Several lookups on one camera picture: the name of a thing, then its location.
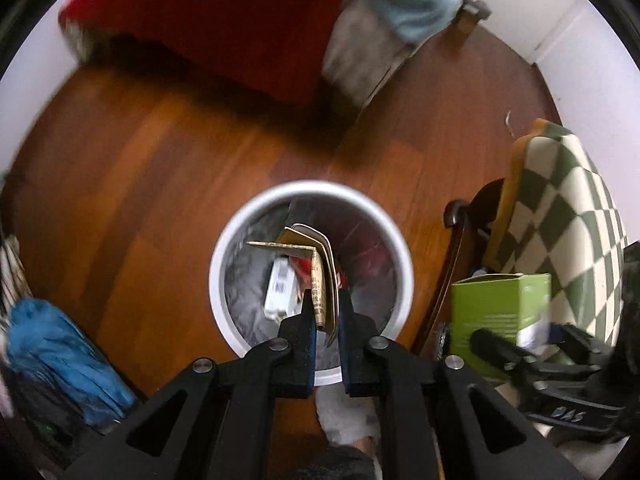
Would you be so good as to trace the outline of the green white checkered tablecloth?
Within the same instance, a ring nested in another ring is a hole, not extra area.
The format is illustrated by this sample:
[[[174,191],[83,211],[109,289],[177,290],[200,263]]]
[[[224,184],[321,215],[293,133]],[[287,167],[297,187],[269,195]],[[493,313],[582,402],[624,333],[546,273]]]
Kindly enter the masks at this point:
[[[489,229],[486,268],[548,275],[551,321],[615,344],[627,234],[576,134],[538,119],[513,143]]]

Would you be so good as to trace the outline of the black trash bag liner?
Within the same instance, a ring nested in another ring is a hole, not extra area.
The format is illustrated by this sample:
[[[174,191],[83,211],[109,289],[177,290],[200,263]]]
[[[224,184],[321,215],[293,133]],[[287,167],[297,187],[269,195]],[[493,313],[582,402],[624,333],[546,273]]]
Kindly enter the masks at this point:
[[[296,198],[271,205],[235,231],[222,268],[224,299],[235,328],[254,347],[278,334],[281,322],[265,317],[264,302],[273,260],[277,255],[247,243],[273,242],[285,226],[303,223],[330,241],[335,264],[348,276],[346,289],[354,311],[367,315],[377,330],[384,330],[396,306],[397,283],[393,252],[380,229],[367,214],[342,200],[326,197]],[[297,304],[302,310],[304,292],[297,281]]]

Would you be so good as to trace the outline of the red bed blanket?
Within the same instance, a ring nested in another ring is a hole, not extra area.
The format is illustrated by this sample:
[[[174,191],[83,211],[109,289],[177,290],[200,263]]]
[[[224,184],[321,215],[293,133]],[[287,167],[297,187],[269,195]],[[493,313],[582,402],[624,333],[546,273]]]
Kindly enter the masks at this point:
[[[72,0],[61,25],[157,42],[206,72],[307,106],[344,0]]]

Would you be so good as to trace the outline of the brown cardboard piece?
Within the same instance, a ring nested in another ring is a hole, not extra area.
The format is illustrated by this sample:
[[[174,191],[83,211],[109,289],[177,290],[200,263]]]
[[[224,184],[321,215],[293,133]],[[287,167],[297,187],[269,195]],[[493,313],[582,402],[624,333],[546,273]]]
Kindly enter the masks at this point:
[[[314,307],[314,322],[317,330],[326,334],[326,346],[333,344],[340,316],[340,280],[329,239],[311,226],[293,223],[285,226],[274,242],[250,240],[247,245],[309,263],[306,275]]]

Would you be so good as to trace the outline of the checkered beige quilt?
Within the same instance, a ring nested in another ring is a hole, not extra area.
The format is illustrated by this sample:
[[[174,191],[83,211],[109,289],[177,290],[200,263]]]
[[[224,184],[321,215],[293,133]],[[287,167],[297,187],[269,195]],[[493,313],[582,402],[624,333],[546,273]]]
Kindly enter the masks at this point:
[[[343,110],[362,112],[420,46],[406,44],[368,0],[344,0],[322,65]]]

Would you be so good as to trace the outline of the white round trash bin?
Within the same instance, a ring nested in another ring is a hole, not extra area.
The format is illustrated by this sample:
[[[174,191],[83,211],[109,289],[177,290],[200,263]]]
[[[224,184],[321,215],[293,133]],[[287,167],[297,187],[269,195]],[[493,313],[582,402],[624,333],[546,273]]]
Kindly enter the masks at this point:
[[[396,266],[397,296],[396,306],[390,320],[384,330],[378,330],[378,333],[394,339],[400,334],[407,321],[413,300],[413,265],[408,245],[392,218],[369,197],[346,185],[320,180],[288,182],[260,193],[242,206],[224,227],[214,248],[208,274],[210,307],[222,336],[237,356],[245,356],[251,348],[256,346],[249,346],[242,338],[227,311],[224,299],[224,269],[222,268],[226,249],[230,247],[235,231],[241,226],[245,226],[246,222],[256,219],[267,207],[310,196],[329,197],[332,200],[342,200],[349,203],[367,214],[380,229],[385,244],[393,252],[393,262]],[[311,301],[310,289],[304,292],[303,303],[306,299]],[[337,338],[333,344],[327,347],[326,334],[320,330],[317,332],[314,383],[317,386],[333,385],[342,379]]]

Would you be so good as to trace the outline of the blue jacket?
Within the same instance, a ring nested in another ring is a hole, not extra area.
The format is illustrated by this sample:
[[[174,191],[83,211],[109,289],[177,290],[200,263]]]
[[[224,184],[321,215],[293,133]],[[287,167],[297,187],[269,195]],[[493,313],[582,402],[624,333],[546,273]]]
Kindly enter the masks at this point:
[[[89,426],[122,419],[138,402],[75,323],[41,299],[23,298],[12,308],[6,359],[14,374],[61,393]]]

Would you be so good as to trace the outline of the DHA pure milk carton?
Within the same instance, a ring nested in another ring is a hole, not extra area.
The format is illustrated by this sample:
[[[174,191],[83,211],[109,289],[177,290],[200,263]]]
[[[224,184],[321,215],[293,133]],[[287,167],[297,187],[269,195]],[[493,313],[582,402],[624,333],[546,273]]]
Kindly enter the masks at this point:
[[[288,261],[296,274],[300,290],[311,289],[311,262],[309,259],[290,257]],[[339,288],[348,286],[348,276],[339,264],[336,265],[337,283]]]

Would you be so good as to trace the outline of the white small box in bin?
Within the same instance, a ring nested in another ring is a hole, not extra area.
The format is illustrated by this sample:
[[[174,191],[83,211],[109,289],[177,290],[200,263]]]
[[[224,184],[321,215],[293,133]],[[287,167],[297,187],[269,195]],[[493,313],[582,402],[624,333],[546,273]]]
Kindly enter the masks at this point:
[[[273,260],[267,286],[264,313],[271,321],[280,323],[292,315],[297,304],[297,280],[288,257]]]

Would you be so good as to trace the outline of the dark wooden chair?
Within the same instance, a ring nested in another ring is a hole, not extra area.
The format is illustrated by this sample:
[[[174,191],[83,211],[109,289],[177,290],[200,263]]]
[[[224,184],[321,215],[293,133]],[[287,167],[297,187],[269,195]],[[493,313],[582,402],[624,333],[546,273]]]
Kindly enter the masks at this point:
[[[503,179],[485,184],[472,200],[450,200],[442,214],[449,243],[435,290],[410,351],[424,359],[439,360],[450,346],[451,287],[482,266],[491,222],[497,215]]]

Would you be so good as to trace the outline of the green white medicine box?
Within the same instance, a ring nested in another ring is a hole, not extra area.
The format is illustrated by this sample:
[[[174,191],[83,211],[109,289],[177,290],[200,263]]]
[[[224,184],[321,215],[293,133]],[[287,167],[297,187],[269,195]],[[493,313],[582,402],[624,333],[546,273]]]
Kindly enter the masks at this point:
[[[454,283],[451,288],[450,352],[491,382],[506,373],[476,356],[472,333],[486,328],[511,344],[539,356],[550,328],[551,278],[545,274],[489,273]]]

